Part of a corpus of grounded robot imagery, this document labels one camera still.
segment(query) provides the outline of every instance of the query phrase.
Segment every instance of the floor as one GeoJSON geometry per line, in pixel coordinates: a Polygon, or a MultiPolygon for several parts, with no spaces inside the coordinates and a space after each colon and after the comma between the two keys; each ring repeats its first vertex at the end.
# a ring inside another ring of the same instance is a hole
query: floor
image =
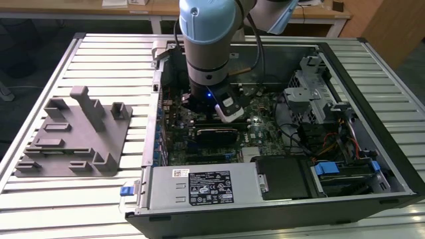
{"type": "MultiPolygon", "coordinates": [[[[19,79],[10,78],[0,71],[1,82],[7,87],[11,87],[10,91],[14,94],[13,102],[0,100],[0,159],[17,134],[74,33],[151,33],[149,23],[139,21],[89,21],[87,23],[81,20],[66,20],[63,22],[34,20],[33,25],[42,39],[42,45],[27,52],[37,71],[19,79]]],[[[162,27],[165,33],[171,33],[173,24],[170,22],[163,22],[162,27]]],[[[10,38],[6,34],[1,34],[0,31],[0,46],[3,46],[5,42],[10,42],[10,38]]],[[[421,43],[402,66],[397,69],[397,74],[425,104],[423,65],[425,43],[421,43]]]]}

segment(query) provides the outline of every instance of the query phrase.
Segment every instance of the power supply label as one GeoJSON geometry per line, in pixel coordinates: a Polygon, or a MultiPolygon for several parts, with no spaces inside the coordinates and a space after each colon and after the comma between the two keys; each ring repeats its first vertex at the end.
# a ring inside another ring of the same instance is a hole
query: power supply label
{"type": "Polygon", "coordinates": [[[191,206],[233,203],[230,171],[189,173],[191,206]]]}

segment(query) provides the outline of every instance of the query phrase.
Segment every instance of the red wire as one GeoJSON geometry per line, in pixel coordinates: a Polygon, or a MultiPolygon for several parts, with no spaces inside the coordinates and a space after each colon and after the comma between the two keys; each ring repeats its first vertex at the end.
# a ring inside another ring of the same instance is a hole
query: red wire
{"type": "Polygon", "coordinates": [[[326,145],[326,138],[327,138],[329,136],[334,135],[334,134],[338,134],[338,133],[329,133],[329,134],[325,135],[325,137],[323,137],[323,147],[325,147],[325,145],[326,145]]]}
{"type": "Polygon", "coordinates": [[[357,157],[357,159],[359,159],[359,155],[358,155],[359,146],[358,146],[358,143],[357,143],[357,141],[353,138],[349,138],[349,139],[351,140],[351,142],[355,145],[355,157],[357,157]]]}

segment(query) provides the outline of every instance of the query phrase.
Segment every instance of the metal workbench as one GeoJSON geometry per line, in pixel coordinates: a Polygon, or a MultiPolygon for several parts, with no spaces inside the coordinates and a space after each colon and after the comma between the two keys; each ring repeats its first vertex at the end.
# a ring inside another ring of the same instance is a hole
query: metal workbench
{"type": "MultiPolygon", "coordinates": [[[[87,34],[73,39],[0,163],[0,235],[22,238],[143,238],[123,219],[129,211],[119,205],[119,186],[141,175],[146,112],[154,77],[151,46],[169,35],[87,34]],[[119,162],[119,172],[105,178],[15,178],[10,176],[22,150],[46,116],[42,106],[50,97],[63,97],[70,87],[89,87],[101,104],[123,102],[133,106],[130,129],[119,162]]],[[[357,39],[265,37],[263,41],[329,43],[378,117],[425,178],[425,107],[394,75],[367,43],[357,39]]],[[[342,91],[335,87],[343,99],[342,91]]],[[[135,197],[126,198],[134,207],[135,197]]],[[[357,223],[278,231],[207,236],[203,238],[422,238],[425,204],[383,211],[357,223]]]]}

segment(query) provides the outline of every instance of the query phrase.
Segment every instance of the wooden table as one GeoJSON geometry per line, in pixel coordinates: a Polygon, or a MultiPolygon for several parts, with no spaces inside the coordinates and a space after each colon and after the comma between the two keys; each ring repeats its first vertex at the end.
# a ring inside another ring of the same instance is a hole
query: wooden table
{"type": "MultiPolygon", "coordinates": [[[[161,34],[161,21],[175,20],[178,0],[150,0],[145,6],[102,9],[102,0],[0,0],[0,17],[43,19],[149,20],[153,34],[161,34]]],[[[331,0],[323,5],[297,9],[289,23],[329,24],[327,37],[337,37],[351,14],[331,10],[331,0]]]]}

